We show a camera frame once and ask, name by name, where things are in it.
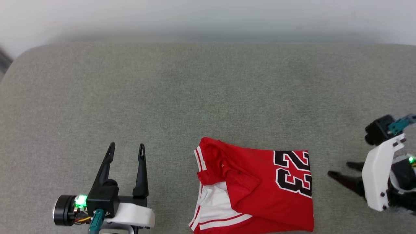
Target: robotic arm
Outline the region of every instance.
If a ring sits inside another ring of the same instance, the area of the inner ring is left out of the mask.
[[[395,155],[404,148],[404,128],[415,122],[416,115],[396,121],[390,115],[376,119],[365,128],[365,140],[376,147],[368,152],[365,162],[347,162],[362,176],[349,177],[334,171],[328,171],[328,175],[364,197],[374,210],[402,207],[416,214],[416,159],[408,154]]]
[[[88,195],[62,195],[55,204],[53,220],[56,225],[89,224],[90,234],[126,230],[137,234],[139,229],[150,229],[155,224],[155,214],[147,208],[149,195],[146,155],[140,144],[139,169],[133,196],[119,196],[118,184],[108,179],[110,164],[116,144],[110,144]]]

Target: red fabric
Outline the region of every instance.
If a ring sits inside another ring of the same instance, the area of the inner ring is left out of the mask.
[[[194,233],[218,233],[219,229],[221,233],[313,231],[312,198],[279,188],[276,170],[282,167],[274,164],[274,151],[242,148],[210,138],[203,138],[199,146],[207,168],[198,172],[202,185],[225,181],[232,209],[253,217],[228,227],[197,228]],[[294,152],[302,155],[303,151]],[[288,165],[284,169],[290,172],[289,182],[294,182],[293,177],[310,175],[290,160]]]

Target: clothing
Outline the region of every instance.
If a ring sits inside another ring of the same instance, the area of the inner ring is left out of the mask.
[[[194,233],[313,231],[307,151],[242,148],[203,138]]]

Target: yellow wire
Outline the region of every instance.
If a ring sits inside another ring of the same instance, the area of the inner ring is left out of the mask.
[[[89,220],[90,218],[91,218],[91,217],[88,217],[88,218],[85,218],[85,219],[80,219],[80,220],[78,220],[77,222],[82,223],[82,222],[84,222],[84,221]]]

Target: teal cable connector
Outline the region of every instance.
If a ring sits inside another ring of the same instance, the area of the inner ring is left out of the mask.
[[[105,212],[103,209],[95,210],[94,216],[92,217],[92,221],[89,224],[88,233],[89,234],[99,234],[101,230],[101,226],[103,225],[105,217]]]
[[[416,122],[416,115],[406,115],[405,117],[394,121],[389,125],[389,131],[396,135],[397,133],[403,131],[407,126],[414,124]]]

